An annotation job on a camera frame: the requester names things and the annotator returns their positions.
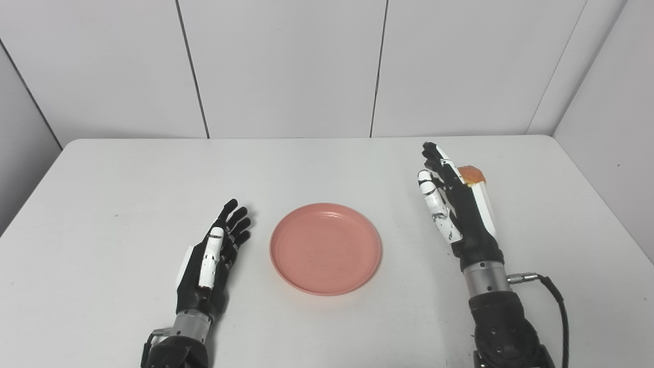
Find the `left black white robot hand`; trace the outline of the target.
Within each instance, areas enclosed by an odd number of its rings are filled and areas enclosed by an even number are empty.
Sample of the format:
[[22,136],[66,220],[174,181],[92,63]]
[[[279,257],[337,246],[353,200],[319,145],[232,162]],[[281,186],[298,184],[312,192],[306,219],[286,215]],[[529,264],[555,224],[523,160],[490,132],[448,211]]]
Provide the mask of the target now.
[[227,202],[190,253],[177,286],[176,312],[196,310],[215,322],[227,303],[226,283],[239,249],[250,238],[248,208]]

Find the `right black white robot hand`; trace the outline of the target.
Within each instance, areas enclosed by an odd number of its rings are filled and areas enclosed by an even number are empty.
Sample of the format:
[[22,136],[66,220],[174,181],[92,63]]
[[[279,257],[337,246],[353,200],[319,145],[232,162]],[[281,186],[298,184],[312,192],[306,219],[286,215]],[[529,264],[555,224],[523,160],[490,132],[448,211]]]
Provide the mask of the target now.
[[455,165],[433,142],[423,143],[422,155],[425,169],[418,173],[419,189],[460,268],[482,262],[504,265],[483,172],[476,166]]

